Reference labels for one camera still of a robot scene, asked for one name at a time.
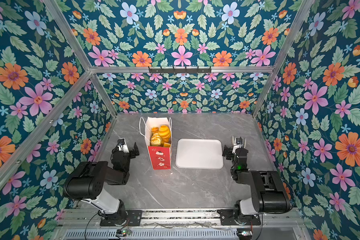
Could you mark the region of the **yellow striped croissant bread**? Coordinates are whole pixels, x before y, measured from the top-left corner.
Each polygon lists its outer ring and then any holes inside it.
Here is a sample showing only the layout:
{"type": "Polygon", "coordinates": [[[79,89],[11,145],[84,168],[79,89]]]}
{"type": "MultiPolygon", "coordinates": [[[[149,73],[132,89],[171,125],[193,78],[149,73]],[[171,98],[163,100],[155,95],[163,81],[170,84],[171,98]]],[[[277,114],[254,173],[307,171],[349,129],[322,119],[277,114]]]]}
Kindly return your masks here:
{"type": "Polygon", "coordinates": [[[159,127],[158,134],[162,139],[169,139],[171,137],[171,130],[168,126],[162,125],[159,127]]]}

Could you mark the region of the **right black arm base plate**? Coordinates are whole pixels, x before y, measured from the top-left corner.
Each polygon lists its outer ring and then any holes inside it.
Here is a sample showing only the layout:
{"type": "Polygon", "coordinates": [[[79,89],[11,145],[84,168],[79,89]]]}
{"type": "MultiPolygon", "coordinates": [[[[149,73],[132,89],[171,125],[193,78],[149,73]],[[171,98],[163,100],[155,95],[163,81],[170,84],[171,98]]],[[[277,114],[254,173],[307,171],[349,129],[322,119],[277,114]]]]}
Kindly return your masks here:
{"type": "Polygon", "coordinates": [[[233,209],[217,210],[222,226],[260,226],[261,219],[258,215],[242,215],[233,209]]]}

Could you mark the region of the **red white paper bag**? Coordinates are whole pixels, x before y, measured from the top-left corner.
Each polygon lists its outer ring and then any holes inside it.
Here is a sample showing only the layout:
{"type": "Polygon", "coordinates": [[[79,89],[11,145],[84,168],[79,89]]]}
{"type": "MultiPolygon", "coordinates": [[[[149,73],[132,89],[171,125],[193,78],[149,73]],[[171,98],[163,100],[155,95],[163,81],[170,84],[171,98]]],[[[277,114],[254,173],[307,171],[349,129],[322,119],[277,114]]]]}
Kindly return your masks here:
{"type": "Polygon", "coordinates": [[[171,168],[171,159],[172,159],[172,119],[171,118],[153,118],[147,117],[144,119],[140,117],[139,120],[139,131],[144,138],[145,145],[148,150],[149,158],[154,170],[169,170],[171,168]],[[162,147],[152,147],[150,146],[150,139],[153,135],[151,129],[153,127],[160,127],[166,125],[171,130],[171,140],[172,142],[164,143],[162,147]]]}

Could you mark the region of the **round yellow fluted bread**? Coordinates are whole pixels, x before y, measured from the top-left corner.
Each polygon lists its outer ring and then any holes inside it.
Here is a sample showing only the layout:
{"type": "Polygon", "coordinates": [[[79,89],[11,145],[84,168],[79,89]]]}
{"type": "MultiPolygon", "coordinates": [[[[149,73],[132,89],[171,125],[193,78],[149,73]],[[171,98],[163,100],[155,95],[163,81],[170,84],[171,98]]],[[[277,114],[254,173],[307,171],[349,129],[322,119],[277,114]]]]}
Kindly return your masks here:
{"type": "Polygon", "coordinates": [[[152,147],[162,147],[164,145],[163,138],[159,134],[153,134],[150,139],[150,146],[152,147]]]}

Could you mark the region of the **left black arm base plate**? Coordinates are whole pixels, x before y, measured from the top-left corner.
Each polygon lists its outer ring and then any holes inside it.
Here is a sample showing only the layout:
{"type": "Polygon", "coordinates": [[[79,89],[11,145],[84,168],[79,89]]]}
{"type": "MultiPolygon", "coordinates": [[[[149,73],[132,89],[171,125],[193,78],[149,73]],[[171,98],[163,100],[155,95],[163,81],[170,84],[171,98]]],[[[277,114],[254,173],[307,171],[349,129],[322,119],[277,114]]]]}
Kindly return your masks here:
{"type": "Polygon", "coordinates": [[[114,214],[100,214],[101,227],[138,227],[142,220],[141,210],[119,210],[114,214]]]}

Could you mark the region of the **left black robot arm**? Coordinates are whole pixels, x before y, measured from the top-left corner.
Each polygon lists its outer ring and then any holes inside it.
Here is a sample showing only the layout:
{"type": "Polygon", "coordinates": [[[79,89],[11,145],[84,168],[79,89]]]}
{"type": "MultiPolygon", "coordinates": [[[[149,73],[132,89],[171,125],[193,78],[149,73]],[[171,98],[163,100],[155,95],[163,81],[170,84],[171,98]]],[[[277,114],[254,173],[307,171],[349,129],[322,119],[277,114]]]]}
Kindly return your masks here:
{"type": "Polygon", "coordinates": [[[98,215],[102,217],[102,226],[125,225],[128,213],[124,202],[107,192],[104,185],[126,185],[130,177],[131,159],[139,154],[137,144],[130,150],[125,139],[119,139],[111,154],[113,167],[109,167],[107,161],[80,163],[65,182],[64,196],[97,208],[98,215]]]}

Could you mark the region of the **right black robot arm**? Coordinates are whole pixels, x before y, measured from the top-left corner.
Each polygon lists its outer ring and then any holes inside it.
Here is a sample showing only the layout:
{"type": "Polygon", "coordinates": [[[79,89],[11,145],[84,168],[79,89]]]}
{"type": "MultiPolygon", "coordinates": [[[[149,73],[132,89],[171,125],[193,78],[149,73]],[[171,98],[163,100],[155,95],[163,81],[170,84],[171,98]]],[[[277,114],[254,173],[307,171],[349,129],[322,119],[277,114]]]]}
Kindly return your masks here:
{"type": "Polygon", "coordinates": [[[248,168],[246,139],[232,137],[232,147],[225,147],[225,156],[232,162],[232,179],[250,187],[251,196],[238,200],[234,206],[233,218],[244,225],[250,217],[260,214],[285,214],[292,210],[291,197],[276,171],[255,171],[248,168]]]}

